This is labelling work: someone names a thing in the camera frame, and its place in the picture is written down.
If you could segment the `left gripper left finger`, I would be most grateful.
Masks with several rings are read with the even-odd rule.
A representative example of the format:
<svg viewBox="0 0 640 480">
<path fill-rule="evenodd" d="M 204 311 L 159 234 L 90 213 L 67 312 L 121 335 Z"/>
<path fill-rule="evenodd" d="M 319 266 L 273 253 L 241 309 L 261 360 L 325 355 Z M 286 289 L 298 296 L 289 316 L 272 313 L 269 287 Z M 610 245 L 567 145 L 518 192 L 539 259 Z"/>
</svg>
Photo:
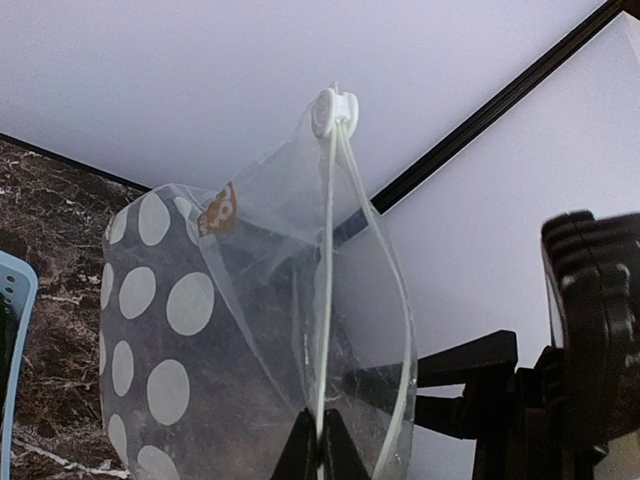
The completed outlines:
<svg viewBox="0 0 640 480">
<path fill-rule="evenodd" d="M 312 413 L 304 409 L 296 417 L 270 479 L 316 480 L 317 451 L 315 420 Z"/>
</svg>

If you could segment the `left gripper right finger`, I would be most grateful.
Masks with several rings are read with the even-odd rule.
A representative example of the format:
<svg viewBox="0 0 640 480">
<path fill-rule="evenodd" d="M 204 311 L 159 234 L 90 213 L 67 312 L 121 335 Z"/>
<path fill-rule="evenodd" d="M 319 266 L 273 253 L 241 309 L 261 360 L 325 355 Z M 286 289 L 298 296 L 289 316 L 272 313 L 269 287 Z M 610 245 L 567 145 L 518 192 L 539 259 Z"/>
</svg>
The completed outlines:
<svg viewBox="0 0 640 480">
<path fill-rule="evenodd" d="M 320 467 L 328 480 L 369 480 L 341 413 L 337 409 L 324 412 L 320 437 Z"/>
</svg>

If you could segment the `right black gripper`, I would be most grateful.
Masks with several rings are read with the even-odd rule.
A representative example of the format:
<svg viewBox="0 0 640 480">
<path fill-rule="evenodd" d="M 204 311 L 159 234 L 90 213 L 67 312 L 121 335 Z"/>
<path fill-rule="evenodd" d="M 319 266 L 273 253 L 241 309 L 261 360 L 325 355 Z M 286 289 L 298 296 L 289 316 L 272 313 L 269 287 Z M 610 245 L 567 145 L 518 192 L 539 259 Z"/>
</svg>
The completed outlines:
<svg viewBox="0 0 640 480">
<path fill-rule="evenodd" d="M 532 368 L 517 362 L 508 330 L 421 358 L 418 388 L 465 388 L 463 398 L 417 396 L 414 424 L 475 439 L 474 479 L 595 478 L 610 443 L 639 426 L 638 368 L 575 376 L 552 347 Z"/>
</svg>

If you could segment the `polka dot zip bag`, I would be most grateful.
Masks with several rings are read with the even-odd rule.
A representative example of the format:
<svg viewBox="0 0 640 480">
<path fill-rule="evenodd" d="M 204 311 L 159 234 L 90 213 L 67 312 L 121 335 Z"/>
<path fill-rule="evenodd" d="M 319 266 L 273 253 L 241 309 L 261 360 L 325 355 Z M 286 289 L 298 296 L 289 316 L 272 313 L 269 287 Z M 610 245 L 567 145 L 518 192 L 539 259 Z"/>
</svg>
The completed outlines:
<svg viewBox="0 0 640 480">
<path fill-rule="evenodd" d="M 403 274 L 330 86 L 218 190 L 166 184 L 103 237 L 103 422 L 136 479 L 270 478 L 337 409 L 370 479 L 406 477 L 417 359 Z"/>
</svg>

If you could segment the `light blue plastic basket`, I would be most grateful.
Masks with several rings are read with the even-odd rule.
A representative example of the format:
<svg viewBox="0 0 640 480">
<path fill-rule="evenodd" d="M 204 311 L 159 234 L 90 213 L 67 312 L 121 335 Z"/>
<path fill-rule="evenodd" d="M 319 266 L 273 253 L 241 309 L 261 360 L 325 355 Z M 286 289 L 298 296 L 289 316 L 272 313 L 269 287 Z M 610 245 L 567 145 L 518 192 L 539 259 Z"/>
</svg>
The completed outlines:
<svg viewBox="0 0 640 480">
<path fill-rule="evenodd" d="M 12 438 L 22 355 L 38 291 L 38 277 L 25 261 L 1 252 L 1 434 Z"/>
</svg>

